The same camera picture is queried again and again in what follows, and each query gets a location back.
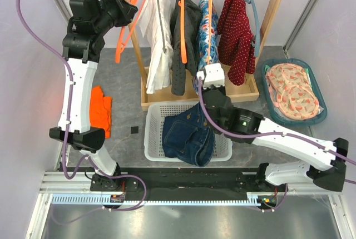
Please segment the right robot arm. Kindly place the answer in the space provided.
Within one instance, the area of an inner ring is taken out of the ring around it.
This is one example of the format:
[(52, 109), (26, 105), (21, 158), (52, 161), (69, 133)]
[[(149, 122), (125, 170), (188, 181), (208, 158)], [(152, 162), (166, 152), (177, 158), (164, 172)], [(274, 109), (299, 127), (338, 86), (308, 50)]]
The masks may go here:
[(349, 142), (343, 138), (321, 140), (285, 128), (261, 114), (233, 106), (218, 88), (199, 88), (200, 106), (212, 129), (234, 142), (272, 148), (297, 158), (281, 165), (262, 163), (256, 187), (313, 183), (327, 191), (341, 192), (347, 182)]

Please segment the blue denim skirt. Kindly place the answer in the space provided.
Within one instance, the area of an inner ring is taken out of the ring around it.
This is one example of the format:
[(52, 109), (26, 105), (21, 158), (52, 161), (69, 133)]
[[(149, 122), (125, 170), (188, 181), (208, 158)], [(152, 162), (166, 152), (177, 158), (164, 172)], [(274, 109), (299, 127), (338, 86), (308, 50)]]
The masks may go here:
[(214, 154), (215, 136), (199, 104), (167, 116), (162, 130), (162, 148), (168, 158), (204, 167)]

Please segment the white pleated skirt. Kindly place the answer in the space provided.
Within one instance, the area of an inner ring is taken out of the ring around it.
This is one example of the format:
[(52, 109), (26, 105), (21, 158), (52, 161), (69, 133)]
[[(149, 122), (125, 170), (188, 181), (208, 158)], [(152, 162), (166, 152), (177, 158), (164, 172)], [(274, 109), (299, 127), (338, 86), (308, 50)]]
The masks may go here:
[(165, 34), (166, 54), (162, 50), (162, 37), (156, 0), (146, 0), (138, 20), (141, 34), (151, 47), (151, 60), (146, 83), (146, 93), (153, 94), (171, 85), (173, 47), (170, 20), (173, 6), (170, 0), (160, 0), (162, 22)]

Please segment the orange plastic hanger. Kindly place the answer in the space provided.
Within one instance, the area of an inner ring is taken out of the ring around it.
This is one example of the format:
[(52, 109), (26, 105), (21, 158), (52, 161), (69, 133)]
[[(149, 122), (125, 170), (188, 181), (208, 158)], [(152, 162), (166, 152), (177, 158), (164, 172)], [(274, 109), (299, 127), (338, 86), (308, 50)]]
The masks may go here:
[(142, 5), (137, 7), (138, 0), (125, 0), (125, 1), (128, 2), (130, 6), (133, 6), (134, 9), (136, 9), (137, 11), (133, 14), (133, 17), (129, 18), (129, 24), (127, 25), (129, 34), (126, 38), (125, 38), (125, 28), (126, 27), (122, 27), (120, 30), (120, 34), (119, 34), (117, 45), (116, 45), (116, 52), (115, 52), (115, 62), (116, 63), (120, 63), (121, 54), (124, 52), (128, 42), (129, 42), (129, 39), (131, 39), (131, 41), (134, 42), (131, 37), (135, 32), (135, 28), (138, 23), (141, 12), (143, 10), (144, 3), (146, 2), (146, 0), (143, 0)]

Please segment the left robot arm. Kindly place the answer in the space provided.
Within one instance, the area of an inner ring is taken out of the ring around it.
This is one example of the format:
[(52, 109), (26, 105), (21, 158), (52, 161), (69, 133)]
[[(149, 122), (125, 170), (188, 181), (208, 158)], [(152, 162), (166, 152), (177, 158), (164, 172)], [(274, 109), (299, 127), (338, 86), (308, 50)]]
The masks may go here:
[(120, 191), (121, 168), (104, 145), (105, 130), (91, 126), (91, 89), (105, 34), (113, 27), (130, 24), (138, 9), (126, 0), (70, 0), (70, 8), (72, 17), (62, 41), (65, 62), (62, 114), (49, 136), (62, 142), (62, 158), (71, 146), (91, 163), (95, 170), (91, 191)]

